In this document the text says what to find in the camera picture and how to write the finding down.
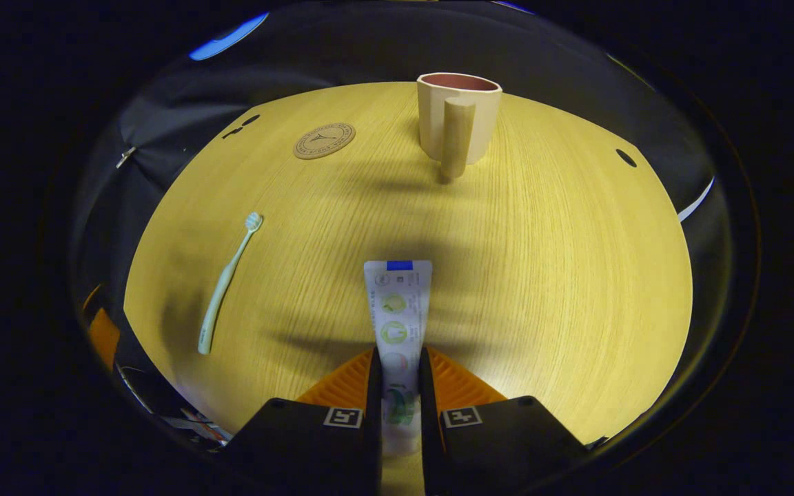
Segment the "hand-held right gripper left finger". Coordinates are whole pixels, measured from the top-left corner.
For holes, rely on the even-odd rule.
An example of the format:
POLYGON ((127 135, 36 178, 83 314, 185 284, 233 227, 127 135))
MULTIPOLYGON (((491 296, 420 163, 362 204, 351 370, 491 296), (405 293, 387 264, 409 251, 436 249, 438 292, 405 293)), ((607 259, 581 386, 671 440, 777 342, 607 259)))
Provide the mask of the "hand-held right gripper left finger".
POLYGON ((383 373, 362 352, 295 401, 268 399, 221 461, 265 495, 378 495, 383 373))

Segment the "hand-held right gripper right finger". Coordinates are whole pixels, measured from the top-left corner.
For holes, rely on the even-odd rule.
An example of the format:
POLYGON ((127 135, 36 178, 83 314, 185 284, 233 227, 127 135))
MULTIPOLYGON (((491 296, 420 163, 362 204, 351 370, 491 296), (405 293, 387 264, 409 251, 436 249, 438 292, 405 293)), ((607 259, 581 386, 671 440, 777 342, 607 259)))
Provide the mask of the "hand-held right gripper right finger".
POLYGON ((508 399, 437 349, 422 350, 418 383, 427 495, 526 495, 589 456, 539 399, 508 399))

